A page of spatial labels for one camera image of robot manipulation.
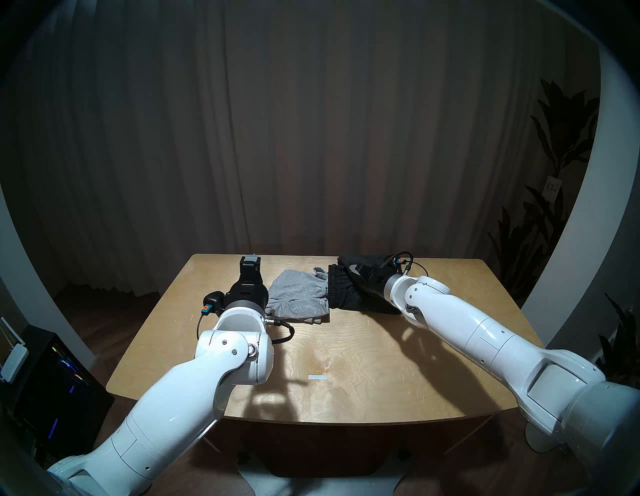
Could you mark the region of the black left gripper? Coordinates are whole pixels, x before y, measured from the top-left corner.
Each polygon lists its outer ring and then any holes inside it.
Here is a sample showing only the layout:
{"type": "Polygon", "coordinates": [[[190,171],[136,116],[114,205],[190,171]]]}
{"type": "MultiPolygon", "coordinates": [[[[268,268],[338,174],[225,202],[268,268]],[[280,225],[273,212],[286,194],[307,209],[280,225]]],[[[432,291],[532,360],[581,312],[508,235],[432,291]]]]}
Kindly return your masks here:
{"type": "Polygon", "coordinates": [[[269,293],[261,275],[261,257],[242,256],[239,280],[225,295],[225,310],[232,307],[247,307],[256,311],[265,311],[268,301],[269,293]]]}

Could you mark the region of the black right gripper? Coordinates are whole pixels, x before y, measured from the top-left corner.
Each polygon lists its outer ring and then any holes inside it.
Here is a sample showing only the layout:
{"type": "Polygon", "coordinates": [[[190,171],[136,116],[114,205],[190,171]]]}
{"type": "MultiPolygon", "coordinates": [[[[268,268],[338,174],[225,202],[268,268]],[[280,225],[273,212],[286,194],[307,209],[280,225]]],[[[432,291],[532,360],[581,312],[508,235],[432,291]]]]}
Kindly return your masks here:
{"type": "Polygon", "coordinates": [[[349,273],[356,284],[368,295],[386,301],[385,287],[392,277],[392,271],[360,271],[361,264],[350,264],[349,273]]]}

